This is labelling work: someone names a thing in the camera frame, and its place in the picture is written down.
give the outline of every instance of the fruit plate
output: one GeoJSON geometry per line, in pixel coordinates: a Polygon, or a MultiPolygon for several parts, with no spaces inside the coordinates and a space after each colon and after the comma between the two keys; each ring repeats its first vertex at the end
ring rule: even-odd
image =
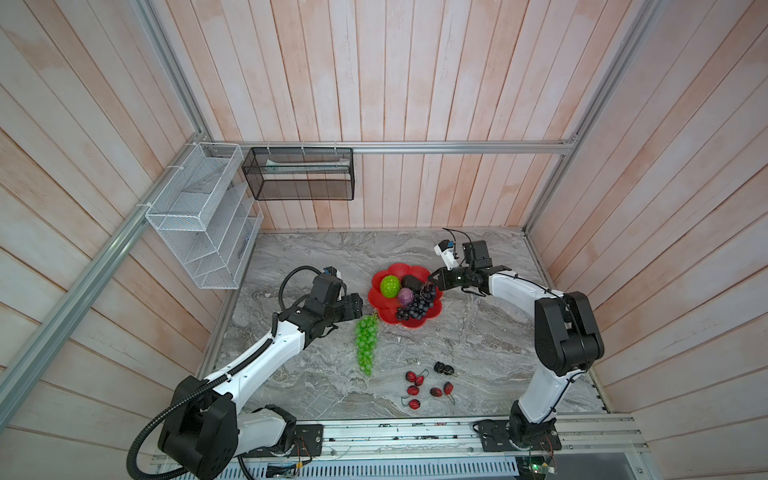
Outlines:
{"type": "Polygon", "coordinates": [[[387,275],[394,275],[402,282],[402,278],[406,275],[413,275],[422,282],[426,282],[429,278],[429,270],[420,265],[408,265],[407,263],[395,263],[390,268],[382,270],[373,276],[371,280],[372,288],[368,292],[368,302],[379,313],[379,318],[384,322],[396,325],[401,323],[402,325],[410,328],[417,329],[424,325],[428,319],[434,319],[442,312],[442,292],[438,289],[437,298],[435,299],[435,306],[427,311],[427,314],[421,320],[410,318],[405,322],[400,322],[395,317],[397,309],[400,306],[400,302],[395,298],[386,298],[382,295],[379,285],[381,285],[382,279],[387,275]]]}

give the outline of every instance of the white wire basket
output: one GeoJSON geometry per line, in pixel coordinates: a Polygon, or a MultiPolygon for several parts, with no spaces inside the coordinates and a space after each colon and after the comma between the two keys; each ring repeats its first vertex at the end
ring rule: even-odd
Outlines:
{"type": "Polygon", "coordinates": [[[152,203],[147,220],[156,230],[206,230],[242,163],[240,145],[196,145],[152,203]]]}
{"type": "Polygon", "coordinates": [[[236,144],[198,144],[161,191],[147,219],[200,288],[236,289],[263,221],[249,216],[243,182],[229,189],[243,161],[236,144]]]}

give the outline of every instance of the purple fruit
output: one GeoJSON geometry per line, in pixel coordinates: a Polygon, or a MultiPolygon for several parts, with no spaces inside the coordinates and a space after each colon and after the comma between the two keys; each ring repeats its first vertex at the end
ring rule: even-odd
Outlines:
{"type": "Polygon", "coordinates": [[[400,291],[397,293],[397,301],[400,302],[400,305],[408,306],[411,303],[413,303],[413,290],[409,288],[401,288],[400,291]]]}

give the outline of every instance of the wooden wall panel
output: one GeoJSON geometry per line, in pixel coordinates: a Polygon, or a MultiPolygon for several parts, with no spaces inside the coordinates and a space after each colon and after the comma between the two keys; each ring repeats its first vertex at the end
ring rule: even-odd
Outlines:
{"type": "MultiPolygon", "coordinates": [[[[3,2],[0,64],[5,370],[193,126],[128,2],[3,2]]],[[[197,370],[220,308],[148,232],[0,435],[2,471],[127,478],[134,435],[197,370]]]]}
{"type": "Polygon", "coordinates": [[[665,478],[768,469],[766,27],[762,1],[667,4],[532,232],[665,478]]]}
{"type": "MultiPolygon", "coordinates": [[[[154,0],[213,135],[229,141],[569,138],[641,3],[154,0]]],[[[557,161],[365,155],[346,206],[264,208],[278,230],[515,227],[557,161]]]]}

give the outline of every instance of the green grape bunch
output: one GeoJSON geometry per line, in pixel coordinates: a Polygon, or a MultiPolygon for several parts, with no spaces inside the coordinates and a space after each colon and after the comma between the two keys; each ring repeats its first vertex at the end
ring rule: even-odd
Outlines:
{"type": "Polygon", "coordinates": [[[366,315],[357,323],[357,364],[360,371],[366,376],[371,376],[373,369],[373,349],[379,341],[376,336],[379,332],[379,318],[374,315],[366,315]]]}

